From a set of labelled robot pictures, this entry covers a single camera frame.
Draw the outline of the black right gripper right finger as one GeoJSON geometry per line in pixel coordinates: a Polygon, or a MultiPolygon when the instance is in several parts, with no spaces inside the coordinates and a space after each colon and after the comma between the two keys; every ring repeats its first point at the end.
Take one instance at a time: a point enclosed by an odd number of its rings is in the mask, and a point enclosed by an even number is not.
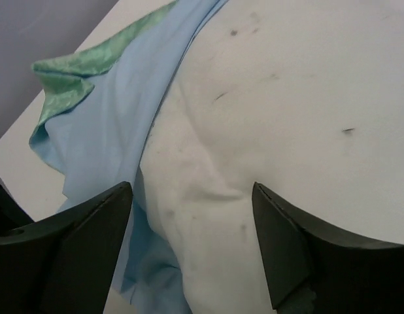
{"type": "Polygon", "coordinates": [[[252,207],[277,313],[404,313],[404,245],[330,224],[260,183],[252,207]]]}

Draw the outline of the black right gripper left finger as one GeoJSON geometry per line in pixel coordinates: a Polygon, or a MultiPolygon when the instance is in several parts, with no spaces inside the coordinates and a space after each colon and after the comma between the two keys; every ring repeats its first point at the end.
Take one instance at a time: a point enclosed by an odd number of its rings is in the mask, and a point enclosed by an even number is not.
{"type": "Polygon", "coordinates": [[[36,222],[0,188],[0,313],[102,313],[132,199],[122,182],[36,222]]]}

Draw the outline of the blue green satin pillowcase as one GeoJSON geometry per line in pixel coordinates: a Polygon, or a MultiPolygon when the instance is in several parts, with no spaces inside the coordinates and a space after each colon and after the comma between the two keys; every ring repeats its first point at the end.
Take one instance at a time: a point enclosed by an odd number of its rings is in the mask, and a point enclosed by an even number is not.
{"type": "Polygon", "coordinates": [[[64,175],[63,209],[122,181],[137,193],[112,287],[139,313],[190,312],[177,258],[149,226],[139,164],[185,53],[223,5],[172,1],[94,47],[32,66],[45,99],[29,146],[64,175]]]}

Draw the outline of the white pillow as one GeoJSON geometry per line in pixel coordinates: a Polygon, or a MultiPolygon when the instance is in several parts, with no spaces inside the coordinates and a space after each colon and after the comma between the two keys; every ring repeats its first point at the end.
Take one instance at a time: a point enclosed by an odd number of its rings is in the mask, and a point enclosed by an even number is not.
{"type": "Polygon", "coordinates": [[[229,1],[199,32],[140,164],[193,313],[271,313],[254,183],[404,244],[404,1],[229,1]]]}

